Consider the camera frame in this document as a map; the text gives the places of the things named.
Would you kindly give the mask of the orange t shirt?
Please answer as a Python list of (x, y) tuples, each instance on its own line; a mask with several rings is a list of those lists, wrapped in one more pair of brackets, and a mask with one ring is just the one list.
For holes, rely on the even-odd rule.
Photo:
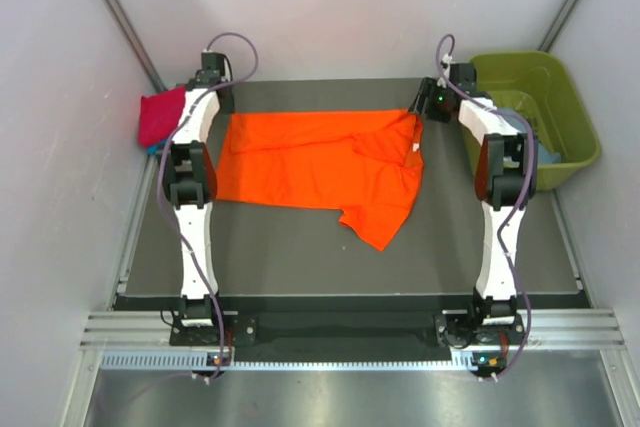
[(338, 210), (341, 225), (382, 251), (421, 188), (422, 133), (422, 120), (402, 109), (234, 114), (217, 197)]

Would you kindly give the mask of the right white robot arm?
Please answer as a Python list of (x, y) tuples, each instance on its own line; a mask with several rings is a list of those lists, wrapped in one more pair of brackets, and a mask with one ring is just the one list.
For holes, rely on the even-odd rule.
[(466, 315), (439, 328), (444, 344), (464, 349), (523, 328), (515, 263), (520, 226), (536, 190), (538, 141), (519, 114), (476, 89), (473, 64), (455, 63), (446, 54), (437, 67), (436, 78), (421, 80), (409, 112), (441, 123), (457, 119), (479, 147), (474, 191), (484, 218), (480, 274)]

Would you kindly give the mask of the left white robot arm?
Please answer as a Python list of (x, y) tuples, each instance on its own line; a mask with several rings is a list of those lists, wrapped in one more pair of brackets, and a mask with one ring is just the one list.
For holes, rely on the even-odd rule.
[(159, 184), (171, 205), (171, 222), (181, 244), (182, 286), (172, 308), (172, 346), (206, 346), (224, 341), (227, 321), (218, 303), (211, 248), (211, 214), (217, 177), (207, 148), (220, 111), (215, 88), (232, 78), (228, 58), (205, 50), (201, 68), (185, 86), (177, 132), (161, 158)]

